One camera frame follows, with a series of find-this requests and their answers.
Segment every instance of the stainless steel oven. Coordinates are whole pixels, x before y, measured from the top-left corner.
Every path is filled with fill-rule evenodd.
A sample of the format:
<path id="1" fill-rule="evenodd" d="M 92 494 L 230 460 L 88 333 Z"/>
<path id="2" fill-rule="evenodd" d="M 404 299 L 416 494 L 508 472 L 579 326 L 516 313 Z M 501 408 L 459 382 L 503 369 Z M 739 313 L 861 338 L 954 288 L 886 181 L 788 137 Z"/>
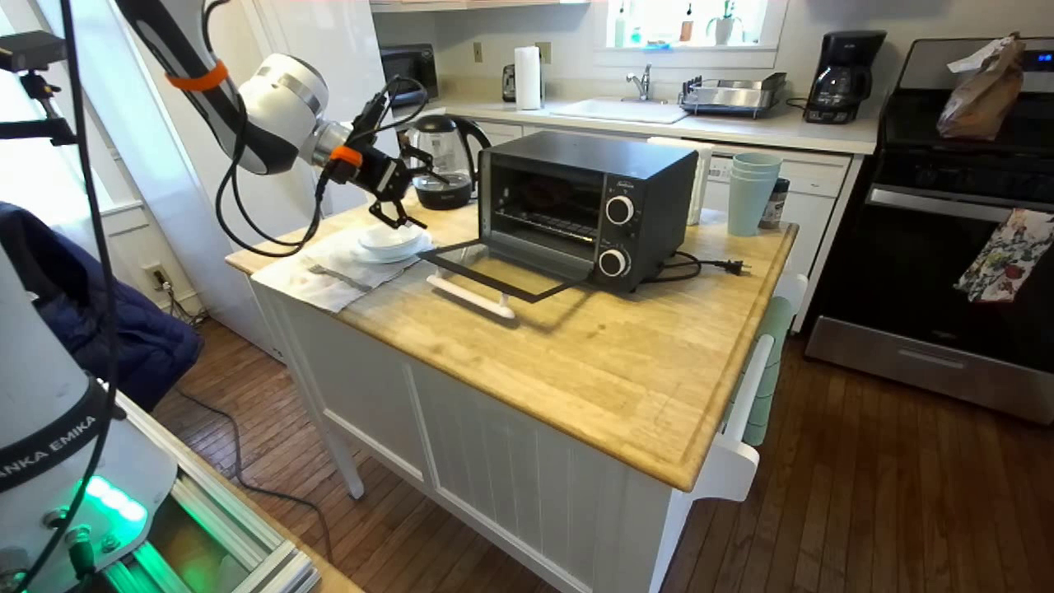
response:
<path id="1" fill-rule="evenodd" d="M 1054 421 L 1054 249 L 1010 303 L 954 279 L 1015 207 L 1054 212 L 1054 74 L 1033 70 L 997 140 L 945 140 L 945 62 L 984 39 L 921 39 L 883 111 L 870 184 L 854 197 L 807 352 L 1027 421 Z"/>

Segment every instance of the paper towel roll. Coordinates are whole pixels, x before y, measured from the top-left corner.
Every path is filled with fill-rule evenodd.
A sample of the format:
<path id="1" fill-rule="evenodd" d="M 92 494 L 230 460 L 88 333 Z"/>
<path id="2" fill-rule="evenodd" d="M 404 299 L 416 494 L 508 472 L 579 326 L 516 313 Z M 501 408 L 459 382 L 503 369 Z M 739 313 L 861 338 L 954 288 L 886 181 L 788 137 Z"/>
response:
<path id="1" fill-rule="evenodd" d="M 539 55 L 537 46 L 516 46 L 516 107 L 537 111 L 539 107 Z"/>

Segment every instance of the kitchen appliance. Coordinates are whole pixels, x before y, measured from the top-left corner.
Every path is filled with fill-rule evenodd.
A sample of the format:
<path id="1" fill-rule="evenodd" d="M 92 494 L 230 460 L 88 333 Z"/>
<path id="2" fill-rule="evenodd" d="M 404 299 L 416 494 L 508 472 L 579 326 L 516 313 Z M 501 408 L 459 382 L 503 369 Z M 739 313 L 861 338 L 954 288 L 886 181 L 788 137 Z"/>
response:
<path id="1" fill-rule="evenodd" d="M 438 100 L 434 55 L 429 44 L 383 46 L 384 81 L 393 81 L 393 107 Z"/>
<path id="2" fill-rule="evenodd" d="M 477 242 L 488 256 L 555 277 L 556 288 L 590 283 L 632 292 L 685 239 L 694 159 L 677 146 L 576 133 L 495 146 L 481 150 Z M 464 272 L 459 249 L 424 259 Z M 469 272 L 519 299 L 555 292 Z"/>
<path id="3" fill-rule="evenodd" d="M 434 212 L 464 207 L 477 194 L 473 148 L 492 148 L 492 137 L 459 114 L 423 114 L 404 135 L 404 150 L 424 171 L 412 181 L 419 202 Z"/>
<path id="4" fill-rule="evenodd" d="M 687 78 L 683 81 L 683 107 L 687 114 L 744 114 L 761 117 L 784 104 L 788 72 L 763 78 Z"/>
<path id="5" fill-rule="evenodd" d="M 805 104 L 807 120 L 842 125 L 856 117 L 861 102 L 870 100 L 870 67 L 883 39 L 883 28 L 834 28 L 824 35 L 814 87 Z"/>
<path id="6" fill-rule="evenodd" d="M 951 287 L 1015 207 L 1054 212 L 1054 39 L 1026 39 L 1026 87 L 996 140 L 934 133 L 954 87 L 945 67 L 984 44 L 914 44 L 807 352 L 1052 424 L 1054 256 L 1038 259 L 1015 303 L 967 303 Z"/>

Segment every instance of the green light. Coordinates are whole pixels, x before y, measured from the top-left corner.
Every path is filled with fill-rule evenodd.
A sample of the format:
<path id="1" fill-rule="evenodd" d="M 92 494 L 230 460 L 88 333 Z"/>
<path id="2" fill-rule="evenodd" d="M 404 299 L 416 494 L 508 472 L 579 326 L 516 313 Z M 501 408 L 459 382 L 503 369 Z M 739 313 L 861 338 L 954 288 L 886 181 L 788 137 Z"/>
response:
<path id="1" fill-rule="evenodd" d="M 88 481 L 88 497 L 95 497 L 99 505 L 107 505 L 131 525 L 144 520 L 144 507 L 99 474 Z"/>

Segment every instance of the kitchen counter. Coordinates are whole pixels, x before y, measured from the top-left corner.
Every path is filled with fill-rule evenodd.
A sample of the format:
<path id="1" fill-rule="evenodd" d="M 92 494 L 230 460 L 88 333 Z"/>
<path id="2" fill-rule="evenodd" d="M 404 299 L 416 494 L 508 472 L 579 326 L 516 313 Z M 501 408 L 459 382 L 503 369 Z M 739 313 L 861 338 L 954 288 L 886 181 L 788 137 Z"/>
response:
<path id="1" fill-rule="evenodd" d="M 438 246 L 477 227 L 473 207 L 407 212 Z M 318 239 L 362 217 L 329 217 Z M 795 227 L 693 227 L 685 249 L 742 256 L 747 272 L 706 265 L 636 297 L 510 299 L 516 322 L 434 292 L 429 263 L 342 313 L 260 279 L 255 288 L 355 497 L 369 485 L 353 449 L 367 449 L 556 588 L 639 593 L 660 588 L 693 500 L 715 494 L 707 456 L 728 439 L 720 419 L 792 242 Z M 255 253 L 230 263 L 268 265 Z M 747 489 L 757 451 L 730 451 L 744 467 L 720 465 L 717 481 Z"/>
<path id="2" fill-rule="evenodd" d="M 664 135 L 694 137 L 720 146 L 763 146 L 795 150 L 834 150 L 834 156 L 874 156 L 878 107 L 861 111 L 850 125 L 814 125 L 799 117 L 799 107 L 784 107 L 772 117 L 728 117 L 728 114 L 685 114 L 677 120 L 622 120 L 622 117 L 590 117 L 560 111 L 566 102 L 546 102 L 539 111 L 516 111 L 513 102 L 473 102 L 473 100 L 440 100 L 438 107 L 459 111 L 481 120 L 510 125 L 550 125 L 550 129 L 585 129 L 616 135 Z"/>

